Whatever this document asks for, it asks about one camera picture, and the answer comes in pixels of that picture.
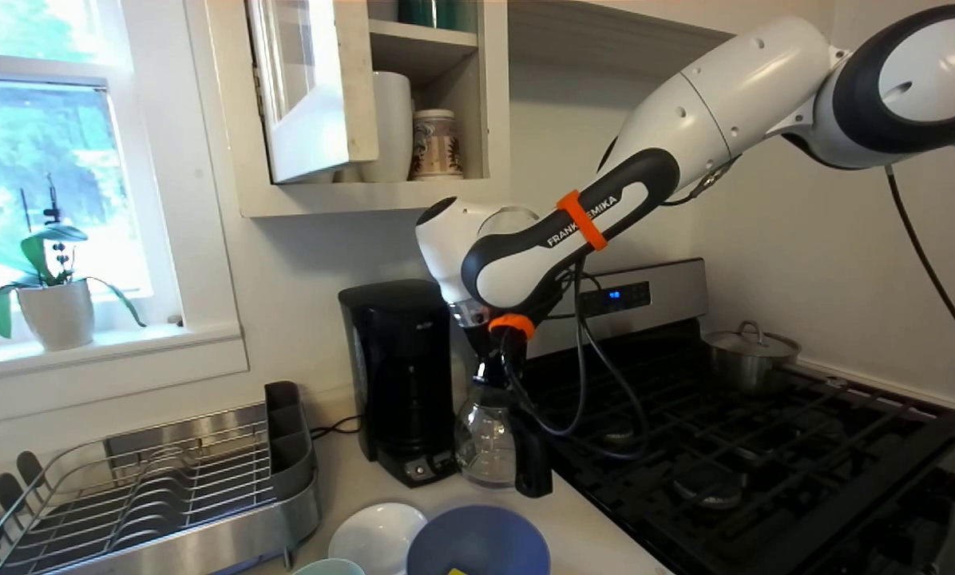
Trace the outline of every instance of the stainless steel stove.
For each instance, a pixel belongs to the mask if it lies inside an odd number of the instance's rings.
[[[601,275],[592,290],[646,429],[586,354],[586,416],[548,440],[551,467],[671,573],[931,573],[955,509],[955,411],[799,366],[771,396],[720,386],[699,337],[701,263]],[[547,332],[524,376],[551,423],[579,392],[562,343]]]

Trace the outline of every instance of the black stove top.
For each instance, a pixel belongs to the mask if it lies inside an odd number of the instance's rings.
[[[667,570],[829,573],[834,557],[834,573],[844,563],[869,573],[869,557],[844,558],[844,548],[890,546],[884,528],[898,509],[944,525],[955,477],[931,469],[955,448],[955,411],[801,369],[780,369],[786,389],[771,396],[743,396],[710,376],[694,320],[603,347],[636,389],[646,429],[586,354],[586,411],[575,438],[551,440],[551,467]],[[571,416],[575,375],[575,352],[528,363],[524,386],[547,417]]]

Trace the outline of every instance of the black coffee maker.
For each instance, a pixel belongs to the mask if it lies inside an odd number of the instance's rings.
[[[455,469],[449,315],[434,282],[382,282],[337,293],[361,416],[361,453],[404,487]]]

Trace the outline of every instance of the wire dish drying rack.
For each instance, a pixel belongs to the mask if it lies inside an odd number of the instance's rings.
[[[0,573],[235,573],[319,525],[295,383],[260,406],[75,443],[0,472]]]

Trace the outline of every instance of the stainless steel pot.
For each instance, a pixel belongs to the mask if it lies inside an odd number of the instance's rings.
[[[762,332],[760,324],[743,320],[734,332],[704,336],[711,369],[720,383],[740,392],[780,389],[775,366],[799,354],[793,337]]]

